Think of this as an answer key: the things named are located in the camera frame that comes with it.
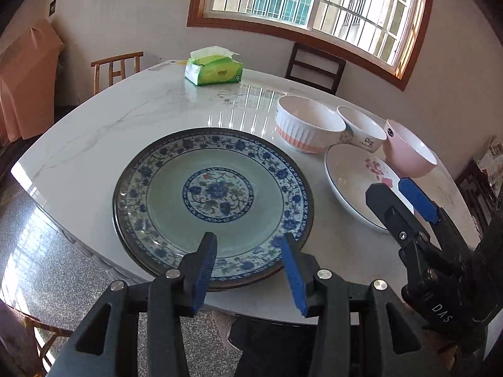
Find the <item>blue and white floral plate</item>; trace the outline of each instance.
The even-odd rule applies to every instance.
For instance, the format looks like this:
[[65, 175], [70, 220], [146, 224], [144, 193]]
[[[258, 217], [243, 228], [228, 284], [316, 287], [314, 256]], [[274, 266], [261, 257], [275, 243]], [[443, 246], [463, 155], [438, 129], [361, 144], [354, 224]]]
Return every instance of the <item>blue and white floral plate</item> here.
[[215, 233], [211, 290], [281, 269], [283, 234], [303, 244], [314, 215], [309, 185], [290, 157], [224, 128], [177, 132], [143, 149], [122, 173], [113, 205], [126, 250], [154, 275], [177, 267], [206, 231]]

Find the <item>orange band on bowl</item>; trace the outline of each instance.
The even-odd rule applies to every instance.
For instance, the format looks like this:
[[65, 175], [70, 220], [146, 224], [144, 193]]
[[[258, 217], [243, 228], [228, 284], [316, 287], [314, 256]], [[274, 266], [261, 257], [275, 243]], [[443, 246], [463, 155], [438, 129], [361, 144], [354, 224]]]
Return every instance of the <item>orange band on bowl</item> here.
[[297, 139], [294, 139], [291, 136], [288, 136], [279, 127], [278, 127], [278, 133], [280, 134], [280, 136], [282, 138], [285, 139], [286, 142], [290, 143], [293, 147], [296, 147], [296, 148], [298, 148], [300, 150], [304, 150], [305, 152], [319, 153], [319, 152], [325, 151], [325, 149], [323, 147], [309, 146], [309, 145], [307, 145], [307, 144], [305, 144], [303, 142], [300, 142]]

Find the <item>floor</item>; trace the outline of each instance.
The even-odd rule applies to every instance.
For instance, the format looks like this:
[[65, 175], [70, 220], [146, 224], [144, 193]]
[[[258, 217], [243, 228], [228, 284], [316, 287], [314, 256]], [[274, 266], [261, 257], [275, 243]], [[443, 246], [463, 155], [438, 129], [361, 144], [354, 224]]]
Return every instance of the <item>floor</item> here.
[[[67, 241], [10, 173], [0, 182], [0, 235], [0, 298], [44, 323], [74, 330], [113, 280]], [[240, 353], [223, 346], [210, 312], [182, 318], [182, 333], [191, 376], [233, 374]], [[59, 340], [53, 357], [64, 345]], [[138, 375], [148, 375], [144, 315]]]

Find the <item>dish with pink flowers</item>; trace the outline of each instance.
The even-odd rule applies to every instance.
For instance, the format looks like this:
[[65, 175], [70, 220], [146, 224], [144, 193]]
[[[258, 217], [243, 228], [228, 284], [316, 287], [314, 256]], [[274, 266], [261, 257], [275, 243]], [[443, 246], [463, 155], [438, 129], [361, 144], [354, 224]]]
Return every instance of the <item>dish with pink flowers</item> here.
[[388, 232], [367, 207], [365, 191], [371, 184], [384, 183], [412, 213], [412, 204], [398, 191], [399, 177], [379, 157], [349, 144], [331, 146], [325, 154], [325, 170], [335, 196], [358, 221], [376, 231]]

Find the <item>wooden window frame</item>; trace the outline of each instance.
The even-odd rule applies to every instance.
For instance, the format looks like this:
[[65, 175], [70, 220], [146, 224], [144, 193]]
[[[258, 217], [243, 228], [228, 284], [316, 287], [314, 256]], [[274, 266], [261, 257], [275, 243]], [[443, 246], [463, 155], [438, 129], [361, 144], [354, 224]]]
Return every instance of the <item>wooden window frame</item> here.
[[329, 54], [341, 57], [353, 64], [356, 64], [374, 75], [381, 77], [400, 90], [405, 90], [407, 83], [411, 77], [414, 65], [419, 57], [419, 52], [423, 45], [424, 36], [428, 28], [429, 17], [433, 6], [433, 0], [419, 0], [417, 3], [416, 13], [414, 13], [412, 26], [409, 35], [406, 36], [406, 45], [404, 46], [401, 57], [398, 60], [398, 66], [395, 72], [390, 72], [384, 67], [372, 62], [369, 59], [357, 54], [355, 50], [345, 49], [342, 46], [333, 44], [324, 39], [318, 38], [315, 35], [306, 34], [302, 30], [295, 30], [295, 27], [286, 27], [285, 25], [277, 26], [264, 24], [262, 22], [245, 21], [240, 19], [217, 18], [205, 16], [206, 0], [191, 0], [189, 7], [189, 15], [187, 26], [189, 27], [217, 27], [232, 30], [242, 30], [249, 32], [257, 32], [283, 38], [285, 40], [300, 42], [312, 48], [325, 51]]

